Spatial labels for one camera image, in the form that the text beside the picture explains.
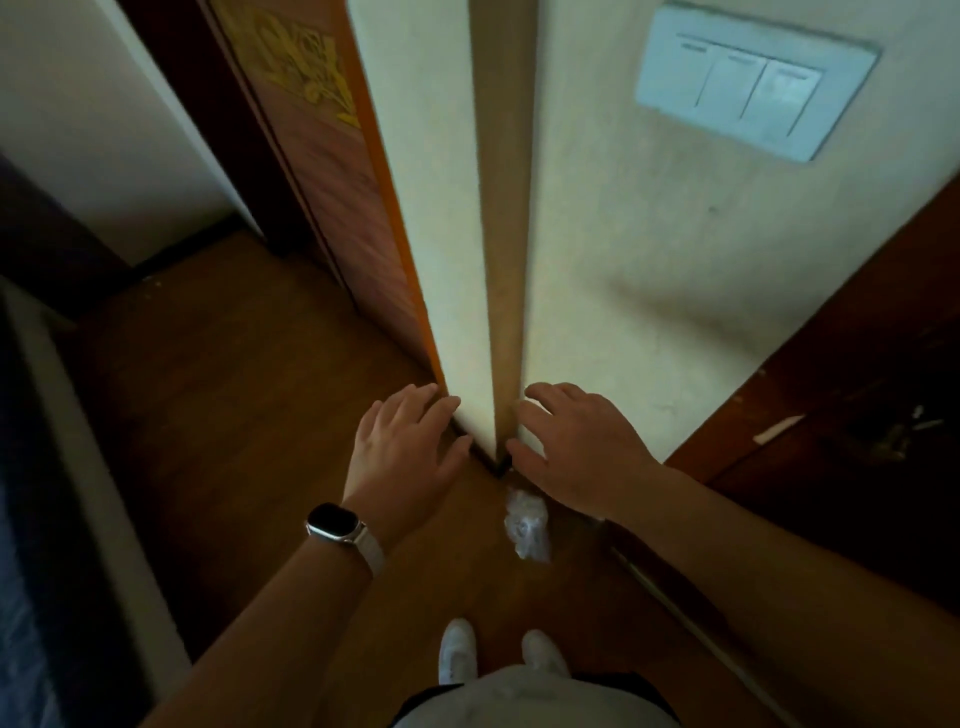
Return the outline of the person's right forearm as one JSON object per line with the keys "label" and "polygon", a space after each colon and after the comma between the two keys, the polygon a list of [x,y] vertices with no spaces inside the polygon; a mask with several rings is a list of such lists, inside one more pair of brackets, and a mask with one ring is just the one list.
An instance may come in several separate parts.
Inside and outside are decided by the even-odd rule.
{"label": "person's right forearm", "polygon": [[960,618],[678,470],[626,483],[610,518],[757,653],[875,728],[960,728]]}

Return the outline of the white sticker strip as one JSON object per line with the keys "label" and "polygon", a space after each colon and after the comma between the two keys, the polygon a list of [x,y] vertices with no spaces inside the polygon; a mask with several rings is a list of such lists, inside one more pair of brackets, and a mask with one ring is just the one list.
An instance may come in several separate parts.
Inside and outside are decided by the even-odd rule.
{"label": "white sticker strip", "polygon": [[764,447],[770,444],[772,441],[776,440],[781,435],[783,435],[786,431],[789,431],[790,429],[794,428],[804,418],[806,418],[806,414],[793,415],[793,416],[783,418],[780,421],[770,425],[763,431],[759,432],[758,434],[754,435],[751,438],[751,440],[758,447]]}

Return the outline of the white wall light switch panel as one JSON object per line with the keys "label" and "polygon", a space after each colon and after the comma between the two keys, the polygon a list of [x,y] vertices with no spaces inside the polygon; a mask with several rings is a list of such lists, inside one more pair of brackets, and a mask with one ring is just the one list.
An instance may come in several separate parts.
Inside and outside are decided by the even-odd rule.
{"label": "white wall light switch panel", "polygon": [[671,2],[654,13],[635,102],[798,164],[814,160],[879,46]]}

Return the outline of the smartwatch with white band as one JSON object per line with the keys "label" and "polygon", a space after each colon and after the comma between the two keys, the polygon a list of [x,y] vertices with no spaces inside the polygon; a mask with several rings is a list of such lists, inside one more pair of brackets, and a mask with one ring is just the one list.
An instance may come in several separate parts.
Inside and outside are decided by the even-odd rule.
{"label": "smartwatch with white band", "polygon": [[305,521],[307,534],[357,552],[372,577],[377,577],[386,562],[383,549],[371,528],[353,511],[333,502],[318,504]]}

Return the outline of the clear crumpled plastic bag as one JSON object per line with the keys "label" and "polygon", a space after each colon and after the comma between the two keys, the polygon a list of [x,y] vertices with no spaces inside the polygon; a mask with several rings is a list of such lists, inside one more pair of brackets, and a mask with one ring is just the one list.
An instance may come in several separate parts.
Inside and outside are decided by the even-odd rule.
{"label": "clear crumpled plastic bag", "polygon": [[546,501],[531,491],[511,489],[506,508],[504,526],[516,555],[522,560],[550,563],[549,512]]}

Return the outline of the brown wooden door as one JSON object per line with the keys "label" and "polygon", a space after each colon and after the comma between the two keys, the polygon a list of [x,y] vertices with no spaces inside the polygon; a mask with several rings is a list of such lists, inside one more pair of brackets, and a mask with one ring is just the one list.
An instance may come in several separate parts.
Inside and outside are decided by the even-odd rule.
{"label": "brown wooden door", "polygon": [[447,387],[347,0],[197,0],[354,308]]}

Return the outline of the person's left forearm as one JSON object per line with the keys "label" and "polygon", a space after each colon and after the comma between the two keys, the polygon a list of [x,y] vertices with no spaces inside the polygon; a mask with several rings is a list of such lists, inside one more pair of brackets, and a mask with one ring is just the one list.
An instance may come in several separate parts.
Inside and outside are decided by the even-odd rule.
{"label": "person's left forearm", "polygon": [[310,728],[373,579],[357,547],[307,538],[141,728]]}

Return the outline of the person's right hand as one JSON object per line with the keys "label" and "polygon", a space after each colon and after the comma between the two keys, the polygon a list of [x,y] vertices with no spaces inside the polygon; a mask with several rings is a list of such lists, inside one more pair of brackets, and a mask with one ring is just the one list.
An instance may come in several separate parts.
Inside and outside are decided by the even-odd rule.
{"label": "person's right hand", "polygon": [[583,515],[620,523],[638,503],[642,487],[661,476],[664,466],[605,396],[570,383],[558,385],[572,399],[566,411],[551,415],[525,396],[514,407],[519,425],[540,449],[527,445],[550,463],[551,489],[541,491]]}

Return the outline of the person's white shirt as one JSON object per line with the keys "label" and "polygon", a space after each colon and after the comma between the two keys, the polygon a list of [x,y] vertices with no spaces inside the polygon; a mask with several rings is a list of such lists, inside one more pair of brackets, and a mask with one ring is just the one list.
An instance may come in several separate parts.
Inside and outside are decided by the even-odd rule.
{"label": "person's white shirt", "polygon": [[635,672],[571,677],[515,664],[407,699],[390,728],[682,728],[676,711]]}

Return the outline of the person's white shoe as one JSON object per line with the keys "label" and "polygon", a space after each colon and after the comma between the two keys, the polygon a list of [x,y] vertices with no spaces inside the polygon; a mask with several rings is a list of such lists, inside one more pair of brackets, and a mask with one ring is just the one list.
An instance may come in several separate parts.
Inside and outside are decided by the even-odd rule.
{"label": "person's white shoe", "polygon": [[525,667],[561,678],[570,678],[571,672],[557,644],[540,629],[526,632],[521,640],[521,654]]}
{"label": "person's white shoe", "polygon": [[454,686],[479,677],[474,627],[463,618],[450,621],[443,631],[438,651],[438,685]]}

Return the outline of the dark wooden cabinet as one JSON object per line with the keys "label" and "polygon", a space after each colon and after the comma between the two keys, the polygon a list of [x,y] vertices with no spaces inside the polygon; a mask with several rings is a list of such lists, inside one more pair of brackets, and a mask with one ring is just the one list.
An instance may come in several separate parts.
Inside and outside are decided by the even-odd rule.
{"label": "dark wooden cabinet", "polygon": [[[918,404],[946,425],[866,461],[852,425]],[[960,619],[960,172],[667,462]]]}

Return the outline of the bed with light frame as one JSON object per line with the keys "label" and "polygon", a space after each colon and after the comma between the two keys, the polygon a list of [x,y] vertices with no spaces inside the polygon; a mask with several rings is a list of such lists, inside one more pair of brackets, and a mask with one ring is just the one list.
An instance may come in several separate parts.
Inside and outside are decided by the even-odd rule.
{"label": "bed with light frame", "polygon": [[0,728],[137,728],[191,661],[57,322],[0,281]]}

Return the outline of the person's left hand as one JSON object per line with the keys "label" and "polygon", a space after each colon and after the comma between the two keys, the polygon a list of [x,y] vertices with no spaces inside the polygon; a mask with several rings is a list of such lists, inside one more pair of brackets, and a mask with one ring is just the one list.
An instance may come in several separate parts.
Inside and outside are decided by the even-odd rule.
{"label": "person's left hand", "polygon": [[385,555],[434,516],[453,486],[438,490],[434,475],[457,439],[445,444],[461,398],[438,389],[417,424],[394,429],[402,390],[382,401],[368,440],[354,443],[342,495],[342,507],[369,526]]}

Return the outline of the person's white right shoe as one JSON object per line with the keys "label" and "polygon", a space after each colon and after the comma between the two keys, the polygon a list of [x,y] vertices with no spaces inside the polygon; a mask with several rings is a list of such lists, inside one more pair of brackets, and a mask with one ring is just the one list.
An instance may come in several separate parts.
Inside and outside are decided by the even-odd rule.
{"label": "person's white right shoe", "polygon": [[521,654],[525,667],[561,678],[570,678],[571,672],[557,644],[540,629],[526,632],[521,640]]}

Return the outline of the person's white left shoe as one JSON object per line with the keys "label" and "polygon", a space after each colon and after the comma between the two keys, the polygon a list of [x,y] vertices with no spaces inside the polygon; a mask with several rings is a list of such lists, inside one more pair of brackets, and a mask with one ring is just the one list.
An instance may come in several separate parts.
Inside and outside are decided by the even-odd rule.
{"label": "person's white left shoe", "polygon": [[474,627],[463,618],[450,621],[443,631],[438,651],[438,685],[454,686],[479,677]]}

